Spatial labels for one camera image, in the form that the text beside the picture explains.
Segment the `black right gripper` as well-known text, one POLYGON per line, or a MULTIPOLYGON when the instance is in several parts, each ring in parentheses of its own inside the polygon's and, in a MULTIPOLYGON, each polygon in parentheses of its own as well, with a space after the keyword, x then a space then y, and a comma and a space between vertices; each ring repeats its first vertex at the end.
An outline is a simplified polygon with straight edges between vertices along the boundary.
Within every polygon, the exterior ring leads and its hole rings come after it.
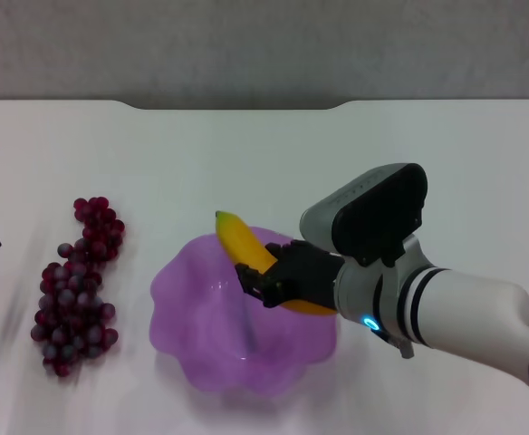
POLYGON ((235 271, 243 292, 262 302, 265 308, 280 304, 296 313, 336 313, 334 281, 344 259, 305 241, 288 244, 267 243, 266 250, 276 259, 271 279, 239 263, 235 271))

